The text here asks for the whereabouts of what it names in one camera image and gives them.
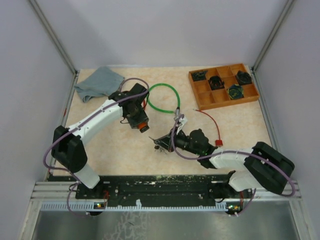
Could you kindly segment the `orange black padlock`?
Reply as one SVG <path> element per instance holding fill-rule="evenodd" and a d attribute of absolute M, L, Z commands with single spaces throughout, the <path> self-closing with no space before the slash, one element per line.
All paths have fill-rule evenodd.
<path fill-rule="evenodd" d="M 137 127 L 138 127 L 138 129 L 139 129 L 139 131 L 140 131 L 141 133 L 144 133 L 144 132 L 146 132 L 147 130 L 150 129 L 150 127 L 149 127 L 149 125 L 148 125 L 147 122 L 142 122 L 142 123 L 140 123 Z"/>

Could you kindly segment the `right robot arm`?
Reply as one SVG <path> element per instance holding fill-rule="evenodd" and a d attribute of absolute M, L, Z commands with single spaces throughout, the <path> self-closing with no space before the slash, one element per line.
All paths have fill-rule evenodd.
<path fill-rule="evenodd" d="M 207 169 L 229 169 L 230 177 L 223 185 L 223 192 L 235 198 L 248 189 L 264 188 L 267 191 L 286 196 L 286 185 L 296 192 L 291 175 L 295 164 L 265 142 L 258 141 L 251 148 L 230 150 L 210 144 L 201 129 L 186 135 L 182 130 L 170 130 L 167 135 L 153 140 L 154 144 L 168 152 L 179 149 L 195 155 L 193 158 Z"/>

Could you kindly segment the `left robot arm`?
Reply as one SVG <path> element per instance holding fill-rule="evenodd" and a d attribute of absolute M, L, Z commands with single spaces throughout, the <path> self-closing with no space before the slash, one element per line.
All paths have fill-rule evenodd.
<path fill-rule="evenodd" d="M 86 186 L 86 192 L 97 199 L 103 195 L 100 176 L 90 167 L 85 145 L 101 130 L 123 118 L 132 129 L 144 133 L 149 118 L 142 106 L 149 90 L 136 83 L 129 91 L 116 91 L 94 112 L 71 125 L 58 126 L 53 135 L 51 156 L 75 179 Z"/>

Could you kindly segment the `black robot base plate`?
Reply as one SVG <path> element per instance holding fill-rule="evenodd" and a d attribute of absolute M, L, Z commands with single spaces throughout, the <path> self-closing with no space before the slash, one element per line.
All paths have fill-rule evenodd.
<path fill-rule="evenodd" d="M 102 176 L 89 189 L 80 184 L 78 200 L 106 200 L 109 207 L 133 207 L 139 200 L 143 207 L 214 207 L 219 200 L 250 198 L 227 183 L 231 173 L 205 175 L 128 175 Z"/>

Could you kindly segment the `red cable padlock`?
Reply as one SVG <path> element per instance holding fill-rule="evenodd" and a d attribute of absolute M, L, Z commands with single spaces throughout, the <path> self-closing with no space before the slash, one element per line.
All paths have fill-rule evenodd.
<path fill-rule="evenodd" d="M 195 112 L 201 113 L 203 115 L 206 115 L 212 121 L 212 125 L 215 126 L 216 133 L 217 133 L 217 137 L 216 137 L 216 140 L 214 142 L 215 146 L 216 147 L 222 147 L 224 145 L 224 143 L 223 143 L 223 140 L 221 138 L 221 132 L 220 132 L 220 129 L 219 129 L 217 121 L 210 114 L 208 114 L 205 111 L 202 111 L 202 110 L 199 110 L 199 109 L 195 109 L 195 108 L 193 108 L 192 110 L 195 111 Z"/>

